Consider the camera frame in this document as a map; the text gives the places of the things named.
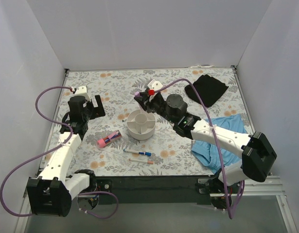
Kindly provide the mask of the orange capped white marker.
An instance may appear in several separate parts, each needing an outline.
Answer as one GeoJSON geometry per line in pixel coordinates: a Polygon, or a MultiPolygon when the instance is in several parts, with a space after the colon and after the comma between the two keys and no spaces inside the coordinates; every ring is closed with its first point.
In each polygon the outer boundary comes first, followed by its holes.
{"type": "Polygon", "coordinates": [[[129,158],[128,160],[131,162],[135,162],[135,163],[150,164],[150,165],[154,164],[153,161],[148,161],[148,160],[139,160],[139,159],[133,159],[133,158],[129,158]]]}

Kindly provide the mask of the purple highlighter pen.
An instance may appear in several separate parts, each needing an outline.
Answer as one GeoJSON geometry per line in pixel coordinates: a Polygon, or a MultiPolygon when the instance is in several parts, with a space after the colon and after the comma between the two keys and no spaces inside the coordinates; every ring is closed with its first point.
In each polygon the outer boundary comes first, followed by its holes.
{"type": "MultiPolygon", "coordinates": [[[[134,96],[135,96],[135,97],[140,97],[140,93],[139,93],[139,91],[135,92],[135,93],[134,93],[134,96]]],[[[143,110],[143,108],[142,108],[142,106],[141,106],[140,104],[139,104],[139,107],[140,107],[140,112],[141,112],[141,114],[144,114],[145,111],[143,110]]]]}

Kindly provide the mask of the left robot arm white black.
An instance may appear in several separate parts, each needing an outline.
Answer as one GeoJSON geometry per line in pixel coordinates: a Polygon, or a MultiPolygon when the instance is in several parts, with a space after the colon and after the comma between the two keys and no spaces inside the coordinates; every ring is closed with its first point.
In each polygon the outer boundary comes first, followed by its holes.
{"type": "Polygon", "coordinates": [[[69,112],[63,117],[63,125],[56,149],[47,165],[36,178],[30,178],[26,189],[34,215],[67,216],[72,200],[81,192],[92,194],[97,189],[92,170],[78,170],[67,179],[67,172],[91,119],[104,117],[105,111],[99,95],[97,106],[84,96],[75,96],[68,101],[69,112]]]}

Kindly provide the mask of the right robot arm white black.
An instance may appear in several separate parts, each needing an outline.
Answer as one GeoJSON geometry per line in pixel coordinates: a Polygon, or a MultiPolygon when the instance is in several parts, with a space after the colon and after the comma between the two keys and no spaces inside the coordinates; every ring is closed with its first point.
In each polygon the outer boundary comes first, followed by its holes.
{"type": "Polygon", "coordinates": [[[266,135],[237,133],[218,126],[187,111],[187,103],[178,94],[171,94],[166,99],[160,93],[149,96],[141,92],[134,97],[143,110],[156,113],[173,123],[174,131],[195,141],[218,144],[220,148],[230,151],[241,161],[224,167],[213,182],[219,193],[227,192],[231,185],[242,180],[252,179],[264,182],[277,159],[277,155],[266,135]]]}

